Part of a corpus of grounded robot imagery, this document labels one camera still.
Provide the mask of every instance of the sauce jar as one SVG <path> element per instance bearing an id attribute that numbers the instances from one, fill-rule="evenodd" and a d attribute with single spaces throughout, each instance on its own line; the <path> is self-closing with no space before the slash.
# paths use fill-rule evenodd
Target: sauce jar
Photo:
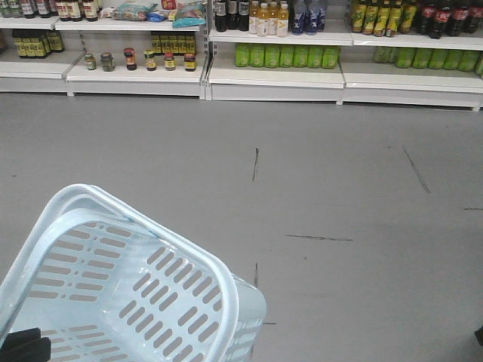
<path id="1" fill-rule="evenodd" d="M 154 50 L 153 49 L 148 49 L 144 51 L 144 59 L 146 61 L 146 68 L 152 72 L 153 70 L 156 70 L 156 61 L 154 59 Z"/>
<path id="2" fill-rule="evenodd" d="M 166 70 L 176 69 L 176 62 L 174 61 L 173 53 L 165 53 L 165 68 Z"/>
<path id="3" fill-rule="evenodd" d="M 84 55 L 84 63 L 85 67 L 88 70 L 95 70 L 97 68 L 96 58 L 94 58 L 94 55 L 92 55 L 91 53 L 87 53 Z"/>
<path id="4" fill-rule="evenodd" d="M 136 53 L 134 52 L 133 48 L 125 48 L 124 49 L 124 56 L 126 57 L 126 67 L 128 70 L 136 70 Z"/>
<path id="5" fill-rule="evenodd" d="M 194 72 L 196 70 L 196 56 L 193 53 L 184 54 L 184 69 L 187 72 Z"/>
<path id="6" fill-rule="evenodd" d="M 100 55 L 100 64 L 104 72 L 114 72 L 115 65 L 112 53 L 102 53 Z"/>

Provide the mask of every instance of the light blue plastic basket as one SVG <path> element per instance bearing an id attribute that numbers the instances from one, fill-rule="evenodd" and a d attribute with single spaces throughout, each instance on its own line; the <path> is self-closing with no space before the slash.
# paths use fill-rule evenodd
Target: light blue plastic basket
<path id="1" fill-rule="evenodd" d="M 40 327 L 51 362 L 242 362 L 263 294 L 95 186 L 58 192 L 0 288 L 0 344 Z"/>

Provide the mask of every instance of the red label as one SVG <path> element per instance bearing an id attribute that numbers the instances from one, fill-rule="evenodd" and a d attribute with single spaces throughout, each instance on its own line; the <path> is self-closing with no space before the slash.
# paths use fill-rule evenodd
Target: red label
<path id="1" fill-rule="evenodd" d="M 455 19 L 455 20 L 466 20 L 467 17 L 468 17 L 468 11 L 467 10 L 454 9 L 453 19 Z"/>
<path id="2" fill-rule="evenodd" d="M 423 17 L 426 19 L 434 17 L 436 14 L 436 8 L 433 6 L 428 6 L 426 8 L 423 8 Z"/>
<path id="3" fill-rule="evenodd" d="M 476 6 L 472 6 L 469 9 L 470 17 L 483 17 L 483 8 L 477 8 Z"/>
<path id="4" fill-rule="evenodd" d="M 449 11 L 436 11 L 435 21 L 438 23 L 447 23 L 451 13 Z"/>

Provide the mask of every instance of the gray floor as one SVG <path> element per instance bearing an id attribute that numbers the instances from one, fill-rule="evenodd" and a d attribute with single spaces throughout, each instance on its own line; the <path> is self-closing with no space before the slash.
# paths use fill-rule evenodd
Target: gray floor
<path id="1" fill-rule="evenodd" d="M 0 94 L 0 278 L 92 183 L 258 264 L 253 361 L 482 361 L 481 145 L 481 112 Z"/>

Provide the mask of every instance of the bottle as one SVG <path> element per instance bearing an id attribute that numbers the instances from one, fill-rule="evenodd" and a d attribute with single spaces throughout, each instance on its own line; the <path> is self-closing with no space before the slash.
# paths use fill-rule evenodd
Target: bottle
<path id="1" fill-rule="evenodd" d="M 292 34 L 301 35 L 305 28 L 306 22 L 306 5 L 304 0 L 296 0 L 294 4 L 294 25 L 292 26 Z"/>
<path id="2" fill-rule="evenodd" d="M 319 0 L 312 0 L 307 7 L 305 33 L 307 33 L 308 35 L 314 35 L 317 33 L 320 7 L 321 6 Z"/>
<path id="3" fill-rule="evenodd" d="M 227 28 L 226 0 L 217 0 L 214 3 L 214 12 L 214 23 L 217 27 L 217 32 L 225 32 Z"/>
<path id="4" fill-rule="evenodd" d="M 396 0 L 394 7 L 391 8 L 389 19 L 386 26 L 386 36 L 392 38 L 398 32 L 399 21 L 402 15 L 401 0 Z"/>
<path id="5" fill-rule="evenodd" d="M 288 4 L 282 4 L 278 12 L 277 36 L 283 38 L 288 35 Z"/>
<path id="6" fill-rule="evenodd" d="M 365 12 L 368 9 L 368 0 L 358 0 L 355 3 L 355 8 L 353 12 L 353 25 L 352 32 L 362 32 L 362 27 L 364 25 Z"/>
<path id="7" fill-rule="evenodd" d="M 451 15 L 451 0 L 439 0 L 438 8 L 436 10 L 435 18 L 431 24 L 429 30 L 429 37 L 432 39 L 440 39 L 445 28 L 448 24 L 448 20 Z"/>
<path id="8" fill-rule="evenodd" d="M 250 17 L 248 18 L 248 32 L 257 34 L 257 18 L 260 3 L 258 0 L 252 0 L 250 5 Z"/>
<path id="9" fill-rule="evenodd" d="M 389 0 L 384 0 L 377 13 L 376 24 L 374 25 L 374 36 L 384 36 L 386 33 L 386 25 L 390 12 L 390 2 Z"/>
<path id="10" fill-rule="evenodd" d="M 238 28 L 238 2 L 237 0 L 228 0 L 228 29 L 234 30 Z"/>
<path id="11" fill-rule="evenodd" d="M 468 17 L 463 24 L 463 31 L 473 34 L 480 24 L 483 18 L 483 0 L 473 1 L 471 7 L 469 8 Z"/>
<path id="12" fill-rule="evenodd" d="M 258 11 L 257 18 L 257 35 L 267 36 L 269 31 L 269 5 L 266 2 L 262 2 Z"/>
<path id="13" fill-rule="evenodd" d="M 362 34 L 372 35 L 374 32 L 374 25 L 376 24 L 377 12 L 379 11 L 378 0 L 371 0 L 371 4 L 365 12 L 364 26 Z"/>
<path id="14" fill-rule="evenodd" d="M 417 12 L 416 0 L 411 0 L 404 6 L 404 9 L 402 11 L 402 16 L 401 16 L 401 25 L 399 27 L 399 32 L 401 34 L 409 33 L 411 25 L 413 25 L 413 19 L 416 16 L 416 12 Z"/>
<path id="15" fill-rule="evenodd" d="M 469 15 L 469 0 L 458 0 L 454 4 L 451 17 L 446 26 L 446 34 L 458 36 L 463 30 L 463 24 Z"/>
<path id="16" fill-rule="evenodd" d="M 250 3 L 248 0 L 241 0 L 238 3 L 238 29 L 247 32 L 250 24 Z"/>
<path id="17" fill-rule="evenodd" d="M 277 33 L 278 5 L 277 2 L 270 2 L 269 35 Z"/>
<path id="18" fill-rule="evenodd" d="M 420 34 L 428 34 L 431 29 L 434 17 L 436 14 L 436 3 L 433 0 L 426 0 L 426 3 L 422 6 L 419 15 L 417 32 Z"/>

